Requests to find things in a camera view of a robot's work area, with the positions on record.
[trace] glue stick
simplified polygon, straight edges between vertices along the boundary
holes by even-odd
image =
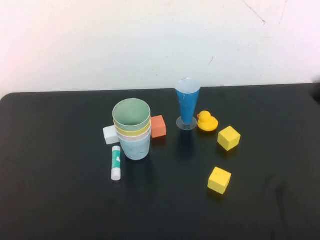
[[[119,146],[112,147],[111,179],[113,181],[121,179],[121,148]]]

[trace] yellow foam block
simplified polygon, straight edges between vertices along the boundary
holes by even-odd
[[[217,193],[224,194],[231,178],[231,173],[215,167],[209,177],[208,188]]]
[[[228,126],[219,132],[218,143],[227,151],[236,147],[240,142],[241,135],[234,130],[232,126]]]

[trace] orange cube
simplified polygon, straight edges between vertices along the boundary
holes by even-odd
[[[151,136],[152,138],[158,138],[167,134],[165,120],[160,116],[154,116],[151,118]]]

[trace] yellow rubber duck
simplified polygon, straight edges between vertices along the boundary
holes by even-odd
[[[210,112],[202,111],[197,117],[199,118],[198,127],[203,131],[212,132],[217,129],[219,122],[215,117],[211,116]]]

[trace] green label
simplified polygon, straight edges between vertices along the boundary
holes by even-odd
[[[121,168],[121,152],[113,151],[112,152],[112,168]]]

